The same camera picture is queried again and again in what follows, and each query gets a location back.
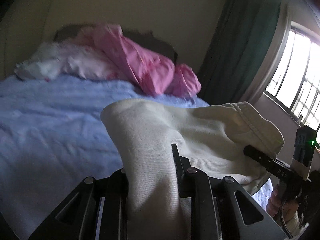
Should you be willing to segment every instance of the cable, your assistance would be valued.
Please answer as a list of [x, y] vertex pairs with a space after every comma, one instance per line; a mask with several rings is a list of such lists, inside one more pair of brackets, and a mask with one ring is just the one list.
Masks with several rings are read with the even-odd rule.
[[280, 206], [280, 224], [281, 224], [281, 227], [282, 227], [282, 230], [285, 232], [285, 234], [288, 236], [289, 239], [293, 238], [292, 234], [290, 233], [290, 231], [288, 230], [285, 222], [284, 222], [284, 218], [283, 218], [283, 207], [284, 207], [284, 204], [285, 202], [287, 201], [287, 199], [285, 198], [282, 203], [281, 203], [281, 206]]

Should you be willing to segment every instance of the window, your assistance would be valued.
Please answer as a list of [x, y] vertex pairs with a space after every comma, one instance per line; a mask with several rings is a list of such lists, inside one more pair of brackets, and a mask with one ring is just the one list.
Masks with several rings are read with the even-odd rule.
[[320, 128], [320, 40], [292, 28], [265, 93], [297, 122]]

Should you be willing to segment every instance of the silver bolt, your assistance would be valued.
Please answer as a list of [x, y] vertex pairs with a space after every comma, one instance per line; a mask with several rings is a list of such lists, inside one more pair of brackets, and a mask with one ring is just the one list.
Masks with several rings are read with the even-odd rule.
[[197, 172], [197, 168], [195, 168], [195, 167], [189, 167], [189, 168], [187, 168], [187, 172], [189, 172], [189, 173], [196, 173], [196, 172]]
[[231, 176], [225, 176], [223, 179], [226, 183], [233, 183], [235, 181], [235, 179]]
[[84, 179], [84, 183], [85, 184], [91, 184], [91, 183], [93, 183], [94, 182], [94, 178], [93, 177], [86, 177], [85, 179]]

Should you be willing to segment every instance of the blue blanket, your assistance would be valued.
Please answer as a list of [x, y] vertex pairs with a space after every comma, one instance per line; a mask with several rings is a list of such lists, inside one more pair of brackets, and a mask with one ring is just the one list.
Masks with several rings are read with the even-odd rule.
[[152, 98], [119, 80], [60, 76], [46, 82], [12, 76], [0, 83], [0, 211], [22, 240], [83, 178], [105, 178], [122, 167], [100, 112], [126, 98], [208, 105], [199, 98]]

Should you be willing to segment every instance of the dark green curtain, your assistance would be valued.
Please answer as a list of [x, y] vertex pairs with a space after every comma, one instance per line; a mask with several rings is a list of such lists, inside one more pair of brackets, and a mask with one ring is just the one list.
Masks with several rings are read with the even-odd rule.
[[226, 0], [198, 72], [199, 97], [210, 105], [238, 102], [268, 51], [280, 0]]

